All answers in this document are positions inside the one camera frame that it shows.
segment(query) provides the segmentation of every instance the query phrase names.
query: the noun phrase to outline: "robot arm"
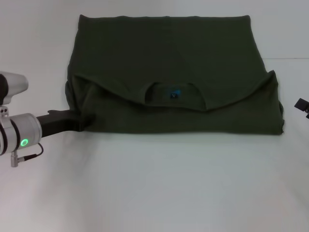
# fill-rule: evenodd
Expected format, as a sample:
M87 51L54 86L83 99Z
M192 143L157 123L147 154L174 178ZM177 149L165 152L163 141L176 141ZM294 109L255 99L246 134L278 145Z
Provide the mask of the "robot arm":
M48 111L49 114L35 117L32 114L9 116L5 104L11 102L12 96L28 89L25 76L0 72L0 156L11 153L11 166L17 167L37 155L18 158L17 151L39 144L41 138L63 131L83 131L91 123L83 120L74 111Z

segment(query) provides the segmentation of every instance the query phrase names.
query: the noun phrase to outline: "dark green t-shirt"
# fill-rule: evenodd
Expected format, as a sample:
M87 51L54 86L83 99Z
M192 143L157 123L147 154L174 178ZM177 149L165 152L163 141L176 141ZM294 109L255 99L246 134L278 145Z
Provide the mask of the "dark green t-shirt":
M80 16L66 85L89 131L281 134L249 16Z

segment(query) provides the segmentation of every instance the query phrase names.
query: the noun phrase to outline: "white background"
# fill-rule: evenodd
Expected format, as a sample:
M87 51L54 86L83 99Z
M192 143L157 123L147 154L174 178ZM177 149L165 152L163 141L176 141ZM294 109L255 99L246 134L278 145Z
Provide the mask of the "white background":
M43 138L44 155L18 168L9 154L0 157L0 231L309 231L309 120L294 108L309 100L308 8L308 0L1 0L0 70L29 80L11 115L68 109L64 84L79 14L250 15L267 70L277 73L286 126L282 136Z

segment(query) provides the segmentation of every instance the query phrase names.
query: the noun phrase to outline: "white table surface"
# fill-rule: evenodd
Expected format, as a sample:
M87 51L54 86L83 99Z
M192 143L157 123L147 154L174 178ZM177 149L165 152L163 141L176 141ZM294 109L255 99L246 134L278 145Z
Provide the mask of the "white table surface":
M1 0L0 70L29 80L11 115L68 109L64 84L79 14L250 15L267 70L277 73L286 125L282 136L43 138L44 155L16 169L9 154L0 157L0 231L309 231L309 120L294 108L309 100L308 7L307 0Z

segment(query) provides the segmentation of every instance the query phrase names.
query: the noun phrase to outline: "black clip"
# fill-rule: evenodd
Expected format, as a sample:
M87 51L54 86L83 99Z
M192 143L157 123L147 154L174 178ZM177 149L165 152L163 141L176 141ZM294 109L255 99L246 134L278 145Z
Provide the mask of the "black clip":
M308 101L305 101L304 99L300 98L294 107L296 107L297 109L301 111L305 111L307 113L306 118L309 118L309 102Z

